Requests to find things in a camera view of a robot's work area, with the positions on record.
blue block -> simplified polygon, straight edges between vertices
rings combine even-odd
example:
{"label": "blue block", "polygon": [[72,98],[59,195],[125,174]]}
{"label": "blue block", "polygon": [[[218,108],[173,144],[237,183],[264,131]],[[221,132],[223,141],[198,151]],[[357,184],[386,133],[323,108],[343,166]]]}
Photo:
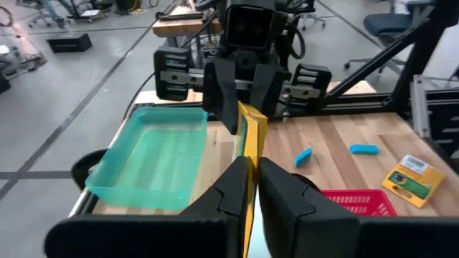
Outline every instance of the blue block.
{"label": "blue block", "polygon": [[369,144],[354,144],[349,150],[352,154],[376,155],[379,153],[378,146]]}
{"label": "blue block", "polygon": [[295,158],[295,167],[299,167],[301,164],[305,163],[310,157],[313,152],[312,148],[308,148],[307,150],[303,151],[300,155],[296,156]]}

red plastic basket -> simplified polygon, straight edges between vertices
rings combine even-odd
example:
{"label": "red plastic basket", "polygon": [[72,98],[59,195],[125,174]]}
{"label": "red plastic basket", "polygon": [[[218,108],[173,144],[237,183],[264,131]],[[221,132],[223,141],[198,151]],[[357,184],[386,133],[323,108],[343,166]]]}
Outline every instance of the red plastic basket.
{"label": "red plastic basket", "polygon": [[381,190],[323,190],[322,194],[358,215],[397,216]]}

concrete floor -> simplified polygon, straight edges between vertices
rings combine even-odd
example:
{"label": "concrete floor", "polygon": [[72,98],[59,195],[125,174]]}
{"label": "concrete floor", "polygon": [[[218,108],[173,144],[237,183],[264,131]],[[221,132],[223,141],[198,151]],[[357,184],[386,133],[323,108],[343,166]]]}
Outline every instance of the concrete floor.
{"label": "concrete floor", "polygon": [[[129,100],[153,72],[152,54],[164,39],[149,27],[155,12],[169,0],[133,16],[112,14],[94,24],[69,25],[69,31],[88,32],[93,43],[84,53],[70,54],[53,54],[45,41],[65,30],[40,23],[28,28],[27,19],[34,12],[14,3],[3,0],[1,5],[13,13],[15,26],[44,53],[48,63],[12,80],[12,88],[0,95],[0,256],[40,257],[47,230],[68,215],[79,194],[69,177],[70,166],[82,155],[107,147]],[[55,6],[59,14],[66,15],[58,3]],[[348,59],[372,57],[380,51],[364,32],[362,20],[367,14],[388,11],[387,3],[316,0],[316,8],[327,25],[304,32],[306,57],[301,62],[325,65],[333,81],[341,81],[358,67],[353,64],[349,71],[343,70]],[[16,39],[12,30],[0,32],[0,44],[11,41],[23,44],[27,52],[34,51],[28,42]],[[450,76],[459,64],[454,40],[458,35],[459,27],[447,31],[426,75]],[[407,49],[398,57],[404,59],[408,53]],[[378,91],[389,92],[397,74],[386,70],[367,80]],[[153,81],[146,87],[150,89],[154,89]]]}

yellow box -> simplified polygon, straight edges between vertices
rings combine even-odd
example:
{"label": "yellow box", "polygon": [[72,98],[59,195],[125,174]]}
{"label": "yellow box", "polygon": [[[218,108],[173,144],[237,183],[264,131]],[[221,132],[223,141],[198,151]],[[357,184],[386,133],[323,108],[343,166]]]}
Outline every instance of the yellow box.
{"label": "yellow box", "polygon": [[421,208],[437,190],[445,174],[418,158],[406,155],[382,181],[382,186]]}

wooden tabletop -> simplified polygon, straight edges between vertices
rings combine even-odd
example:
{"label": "wooden tabletop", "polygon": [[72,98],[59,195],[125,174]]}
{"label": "wooden tabletop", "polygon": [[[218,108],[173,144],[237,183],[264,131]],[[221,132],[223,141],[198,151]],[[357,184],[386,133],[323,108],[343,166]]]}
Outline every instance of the wooden tabletop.
{"label": "wooden tabletop", "polygon": [[[331,84],[329,90],[336,86]],[[373,93],[360,82],[346,94]],[[200,101],[198,93],[188,102]],[[156,92],[142,92],[136,103],[156,102]],[[377,156],[353,156],[349,146],[357,143],[378,145]],[[209,122],[202,164],[190,203],[199,198],[231,164],[234,139],[220,122]],[[300,168],[293,160],[306,148],[313,156]],[[446,173],[446,179],[428,204],[418,209],[384,190],[381,182],[406,154],[428,162]],[[321,189],[383,189],[399,216],[459,216],[459,177],[394,113],[337,115],[290,118],[285,123],[270,123],[263,156],[291,173],[302,174]],[[95,214],[177,214],[179,211],[149,210],[106,206],[99,201]]]}
{"label": "wooden tabletop", "polygon": [[[177,6],[169,15],[187,14],[193,10],[185,6]],[[153,33],[159,37],[177,37],[198,32],[202,28],[201,19],[183,21],[157,21],[153,25]],[[212,21],[212,33],[220,33],[222,27],[218,19]]]}

